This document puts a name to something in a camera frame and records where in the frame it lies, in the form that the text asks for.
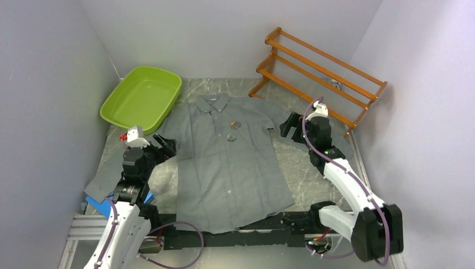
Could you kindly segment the grey button-up shirt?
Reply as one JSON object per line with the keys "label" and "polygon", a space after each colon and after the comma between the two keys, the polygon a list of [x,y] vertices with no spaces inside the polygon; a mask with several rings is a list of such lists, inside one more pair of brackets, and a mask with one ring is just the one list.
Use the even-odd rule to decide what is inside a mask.
{"label": "grey button-up shirt", "polygon": [[[225,233],[294,204],[269,133],[290,114],[260,98],[227,94],[201,95],[171,111],[156,133],[177,143],[179,230]],[[241,127],[233,129],[233,121]]]}

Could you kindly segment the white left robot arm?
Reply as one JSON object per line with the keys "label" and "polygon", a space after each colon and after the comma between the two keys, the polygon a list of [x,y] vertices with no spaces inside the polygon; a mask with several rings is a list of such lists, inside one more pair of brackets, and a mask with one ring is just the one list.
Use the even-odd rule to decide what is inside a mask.
{"label": "white left robot arm", "polygon": [[148,180],[155,166],[176,155],[176,141],[155,134],[156,143],[141,135],[127,135],[119,182],[107,202],[108,222],[85,268],[130,268],[147,235],[161,225],[155,205],[145,202]]}

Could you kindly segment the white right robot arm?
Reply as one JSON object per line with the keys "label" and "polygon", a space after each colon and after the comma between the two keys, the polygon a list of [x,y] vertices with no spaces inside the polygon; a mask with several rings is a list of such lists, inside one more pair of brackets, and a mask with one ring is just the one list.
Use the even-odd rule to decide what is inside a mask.
{"label": "white right robot arm", "polygon": [[333,143],[327,117],[291,113],[280,132],[281,137],[308,149],[311,164],[339,190],[352,210],[343,211],[332,201],[318,202],[304,218],[284,219],[284,224],[308,227],[316,233],[333,230],[351,243],[352,252],[363,262],[385,265],[389,256],[403,252],[401,209],[385,203],[357,176]]}

